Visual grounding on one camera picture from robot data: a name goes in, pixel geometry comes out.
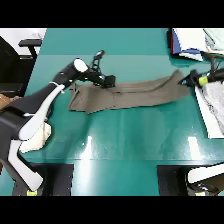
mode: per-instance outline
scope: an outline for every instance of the gray-brown fabric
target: gray-brown fabric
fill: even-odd
[[[171,76],[143,82],[120,82],[116,87],[103,89],[93,84],[73,84],[69,110],[87,114],[110,109],[155,106],[175,101],[188,94],[186,86],[177,84],[183,73],[175,71]]]

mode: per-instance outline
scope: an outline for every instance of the white floor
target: white floor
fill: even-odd
[[[30,55],[27,47],[19,47],[24,39],[43,39],[47,28],[0,28],[0,36],[6,40],[19,55]]]

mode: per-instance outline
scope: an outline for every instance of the green tabletop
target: green tabletop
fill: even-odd
[[[90,63],[105,50],[101,70],[117,82],[152,80],[180,69],[209,70],[207,62],[172,59],[166,29],[48,29],[26,94],[45,86],[76,57]],[[224,160],[224,141],[208,139],[194,92],[176,102],[91,115],[69,112],[69,90],[54,104],[52,135],[30,162],[74,163],[72,195],[158,195],[156,165],[213,164]],[[0,195],[13,182],[3,170]]]

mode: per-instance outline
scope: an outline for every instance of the black chair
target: black chair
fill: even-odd
[[[0,93],[8,97],[24,96],[37,58],[34,47],[41,44],[41,39],[22,40],[19,46],[28,47],[31,55],[18,55],[0,36]]]

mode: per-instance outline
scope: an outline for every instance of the table surface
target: table surface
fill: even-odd
[[[76,57],[90,63],[105,50],[101,70],[117,82],[153,80],[176,69],[208,71],[208,62],[172,59],[165,28],[48,29],[26,95],[44,87]],[[30,162],[74,163],[72,195],[159,195],[156,165],[213,164],[224,160],[224,141],[208,139],[194,92],[172,103],[91,115],[69,112],[69,90],[54,104],[52,135]],[[0,195],[13,181],[3,169]]]

